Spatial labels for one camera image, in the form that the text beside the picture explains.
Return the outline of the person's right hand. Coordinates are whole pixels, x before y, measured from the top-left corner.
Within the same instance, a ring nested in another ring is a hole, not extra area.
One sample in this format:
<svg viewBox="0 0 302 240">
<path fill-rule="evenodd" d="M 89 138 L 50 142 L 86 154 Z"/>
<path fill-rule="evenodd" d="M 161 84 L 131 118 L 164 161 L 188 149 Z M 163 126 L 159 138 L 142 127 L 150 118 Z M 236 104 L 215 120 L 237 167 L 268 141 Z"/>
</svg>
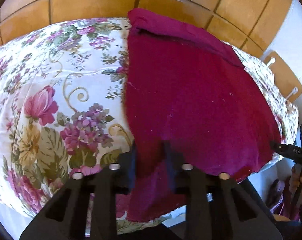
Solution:
<svg viewBox="0 0 302 240">
<path fill-rule="evenodd" d="M 297 188 L 302 183 L 302 176 L 299 175 L 299 173 L 297 171 L 297 167 L 298 167 L 297 164 L 295 164 L 292 167 L 292 174 L 291 174 L 291 178 L 290 178 L 290 182 L 289 182 L 289 190 L 292 194 L 294 194 L 296 192 Z M 300 195 L 299 204 L 302 205 L 302 193 Z"/>
</svg>

